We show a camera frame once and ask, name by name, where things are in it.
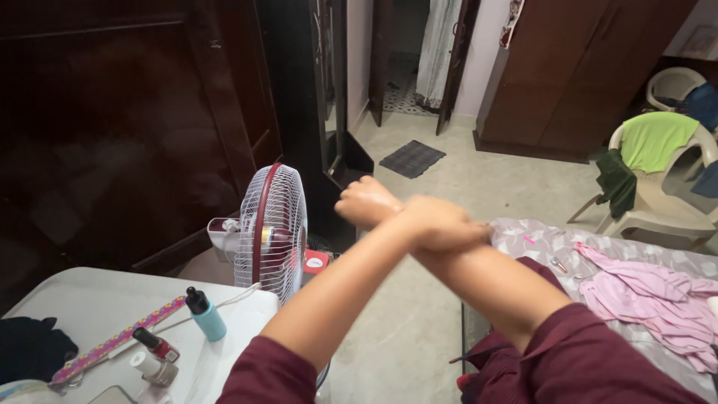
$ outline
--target white plastic chair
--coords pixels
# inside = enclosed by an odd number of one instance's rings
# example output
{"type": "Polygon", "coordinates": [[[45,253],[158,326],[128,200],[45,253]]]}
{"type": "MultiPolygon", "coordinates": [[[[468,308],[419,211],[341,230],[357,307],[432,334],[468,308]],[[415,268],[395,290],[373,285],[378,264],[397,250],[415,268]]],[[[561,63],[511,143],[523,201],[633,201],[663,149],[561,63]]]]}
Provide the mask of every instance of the white plastic chair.
{"type": "Polygon", "coordinates": [[[683,101],[696,87],[706,83],[701,73],[689,68],[667,68],[656,73],[645,87],[645,97],[661,111],[675,112],[675,108],[662,104],[656,97],[683,101]]]}
{"type": "MultiPolygon", "coordinates": [[[[613,132],[608,148],[618,149],[622,138],[623,125],[613,132]]],[[[706,166],[718,160],[718,145],[716,145],[711,132],[699,125],[688,143],[673,152],[664,171],[651,174],[646,174],[642,170],[633,171],[638,179],[633,209],[625,212],[618,219],[612,218],[610,214],[606,215],[598,226],[596,234],[618,237],[626,229],[639,228],[676,236],[696,237],[689,247],[690,251],[696,251],[713,237],[717,231],[718,208],[706,215],[679,197],[666,195],[662,189],[666,174],[671,170],[678,157],[692,146],[701,147],[701,160],[706,166]]],[[[600,194],[583,205],[567,223],[572,223],[599,196],[600,194]]]]}

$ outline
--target maroon sleeve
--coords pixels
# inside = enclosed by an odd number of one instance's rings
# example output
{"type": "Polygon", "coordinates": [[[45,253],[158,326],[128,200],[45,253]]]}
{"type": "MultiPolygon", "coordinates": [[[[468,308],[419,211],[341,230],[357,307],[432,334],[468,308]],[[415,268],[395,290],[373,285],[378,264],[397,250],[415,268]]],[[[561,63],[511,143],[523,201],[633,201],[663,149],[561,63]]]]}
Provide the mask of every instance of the maroon sleeve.
{"type": "Polygon", "coordinates": [[[552,314],[521,360],[536,403],[700,403],[581,303],[552,314]]]}
{"type": "Polygon", "coordinates": [[[299,355],[256,336],[237,358],[216,404],[313,403],[317,370],[299,355]]]}

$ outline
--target bed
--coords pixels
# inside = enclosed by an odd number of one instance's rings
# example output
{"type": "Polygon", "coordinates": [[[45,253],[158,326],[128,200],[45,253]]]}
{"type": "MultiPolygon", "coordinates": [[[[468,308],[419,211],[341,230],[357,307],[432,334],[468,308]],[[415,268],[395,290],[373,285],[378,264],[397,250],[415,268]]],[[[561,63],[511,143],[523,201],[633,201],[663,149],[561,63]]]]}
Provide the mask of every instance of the bed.
{"type": "MultiPolygon", "coordinates": [[[[576,242],[584,242],[608,257],[622,261],[649,262],[676,271],[687,272],[694,277],[718,280],[718,257],[693,252],[666,249],[652,244],[598,236],[589,231],[560,229],[530,219],[495,219],[492,221],[495,233],[493,246],[513,258],[530,257],[551,267],[549,260],[558,257],[569,271],[568,274],[555,269],[554,274],[564,289],[575,301],[584,302],[579,292],[581,280],[574,275],[591,275],[599,271],[592,263],[580,257],[573,250],[576,242]]],[[[463,305],[463,347],[466,352],[486,335],[488,322],[476,311],[463,305]]],[[[643,353],[655,366],[694,391],[709,403],[718,403],[711,375],[699,374],[686,359],[667,350],[640,324],[626,324],[609,321],[608,326],[621,334],[634,348],[643,353]]],[[[475,371],[467,364],[466,372],[475,371]]]]}

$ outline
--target black doormat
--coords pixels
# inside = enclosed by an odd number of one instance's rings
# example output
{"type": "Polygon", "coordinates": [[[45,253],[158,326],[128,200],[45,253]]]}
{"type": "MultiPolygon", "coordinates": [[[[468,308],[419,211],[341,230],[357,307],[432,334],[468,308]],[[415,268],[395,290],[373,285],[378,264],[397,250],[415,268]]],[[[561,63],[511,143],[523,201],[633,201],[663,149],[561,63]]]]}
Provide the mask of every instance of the black doormat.
{"type": "Polygon", "coordinates": [[[412,140],[402,146],[401,149],[386,156],[379,162],[379,165],[413,179],[424,174],[427,168],[434,165],[445,155],[447,154],[444,152],[412,140]]]}

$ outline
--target hand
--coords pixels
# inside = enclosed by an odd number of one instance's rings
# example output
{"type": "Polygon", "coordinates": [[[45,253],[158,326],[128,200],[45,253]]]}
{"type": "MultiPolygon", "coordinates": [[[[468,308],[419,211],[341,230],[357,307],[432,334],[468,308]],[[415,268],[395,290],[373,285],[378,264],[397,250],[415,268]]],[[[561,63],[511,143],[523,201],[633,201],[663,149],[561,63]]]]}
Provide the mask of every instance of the hand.
{"type": "Polygon", "coordinates": [[[334,209],[360,229],[371,230],[395,216],[404,205],[374,177],[365,175],[349,184],[334,209]]]}
{"type": "Polygon", "coordinates": [[[489,244],[492,229],[469,220],[466,209],[431,196],[414,196],[397,216],[416,231],[419,247],[435,252],[489,244]]]}

